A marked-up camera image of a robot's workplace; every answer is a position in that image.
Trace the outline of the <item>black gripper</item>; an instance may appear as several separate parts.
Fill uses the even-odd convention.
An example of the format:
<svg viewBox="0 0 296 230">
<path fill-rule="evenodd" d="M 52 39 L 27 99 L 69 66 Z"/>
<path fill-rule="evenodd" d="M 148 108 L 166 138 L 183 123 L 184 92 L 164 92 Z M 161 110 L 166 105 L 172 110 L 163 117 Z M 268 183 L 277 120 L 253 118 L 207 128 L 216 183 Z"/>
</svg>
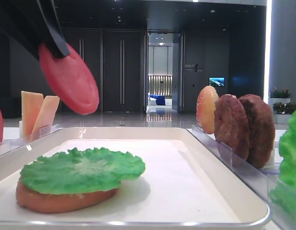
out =
<svg viewBox="0 0 296 230">
<path fill-rule="evenodd" d="M 53 0 L 0 0 L 0 30 L 36 59 L 42 42 L 57 58 L 70 54 Z"/>
</svg>

